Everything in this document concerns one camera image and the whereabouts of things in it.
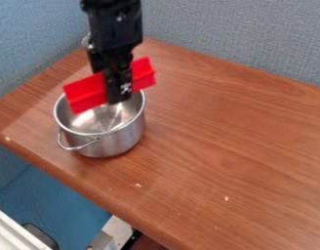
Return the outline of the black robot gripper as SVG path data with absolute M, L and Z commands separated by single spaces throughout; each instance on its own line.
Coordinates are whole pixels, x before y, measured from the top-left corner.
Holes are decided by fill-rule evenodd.
M 143 41 L 141 1 L 81 0 L 81 10 L 89 24 L 91 68 L 95 73 L 103 70 L 108 104 L 117 104 L 132 97 L 133 48 Z

